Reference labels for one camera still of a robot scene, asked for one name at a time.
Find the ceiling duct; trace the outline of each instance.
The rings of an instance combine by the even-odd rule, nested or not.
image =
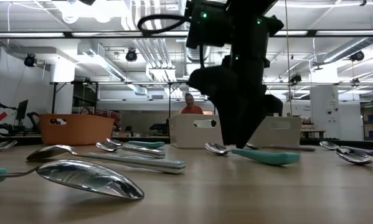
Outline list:
[[[346,58],[373,44],[373,37],[354,38],[348,43],[338,47],[336,50],[323,56],[324,63],[333,63]]]

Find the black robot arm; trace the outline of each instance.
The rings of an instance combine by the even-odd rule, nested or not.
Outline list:
[[[201,54],[201,68],[194,70],[188,81],[189,86],[207,95],[217,107],[224,144],[244,147],[268,112],[281,113],[281,101],[265,96],[266,86],[262,85],[263,69],[269,67],[265,58],[268,38],[283,28],[275,16],[264,16],[276,2],[228,0],[222,4],[192,0],[187,2],[184,16],[151,15],[138,22],[144,35],[190,22],[186,47],[202,50],[203,45],[232,46],[220,66],[204,68]],[[177,22],[161,30],[144,29],[143,23],[151,19]]]

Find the person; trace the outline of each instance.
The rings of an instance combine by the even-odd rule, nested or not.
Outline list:
[[[194,98],[190,93],[185,94],[185,102],[186,106],[181,114],[203,114],[201,107],[194,104]]]
[[[82,108],[81,114],[92,114],[92,112],[89,108]]]

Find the spoon bowl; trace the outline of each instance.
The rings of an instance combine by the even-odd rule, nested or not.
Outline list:
[[[74,148],[71,146],[64,146],[64,145],[55,145],[55,146],[47,146],[43,147],[42,149],[36,150],[27,156],[27,160],[39,160],[39,159],[46,159],[51,158],[63,153],[69,152],[73,156],[77,156],[78,154],[74,151]]]
[[[14,146],[17,144],[17,141],[4,141],[0,142],[0,151],[4,149],[9,149],[10,147]]]
[[[336,150],[338,149],[338,145],[334,144],[334,143],[331,143],[331,142],[328,142],[328,141],[321,141],[319,142],[319,145],[324,147],[325,149],[329,149],[329,150]]]
[[[373,157],[359,150],[339,147],[335,149],[334,152],[341,159],[344,159],[345,161],[355,165],[368,165],[373,163]]]
[[[117,146],[117,147],[120,147],[120,146],[124,145],[124,143],[122,141],[119,141],[119,140],[116,140],[116,139],[107,138],[106,142],[108,142],[108,143],[110,143],[114,146]]]
[[[108,144],[106,142],[102,143],[102,142],[97,142],[96,143],[96,146],[97,148],[103,150],[103,151],[106,151],[106,152],[115,152],[117,151],[118,149],[118,146],[114,145],[114,144]]]
[[[221,146],[220,144],[212,142],[206,143],[205,148],[208,149],[210,152],[220,156],[224,156],[228,154],[228,152],[230,152],[230,149],[227,149],[225,146]]]
[[[56,184],[79,190],[131,200],[144,198],[144,192],[129,178],[107,167],[79,160],[48,162],[27,172],[0,174],[0,178],[21,177],[34,171]]]

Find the white pillar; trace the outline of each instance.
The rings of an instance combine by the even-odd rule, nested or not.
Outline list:
[[[51,65],[50,67],[50,81],[51,82],[71,82],[75,76],[75,65],[66,59]],[[62,88],[62,84],[57,85],[55,114],[71,114],[73,105],[73,85],[66,84]]]
[[[341,137],[337,86],[311,87],[311,112],[315,129],[325,130],[325,138]]]

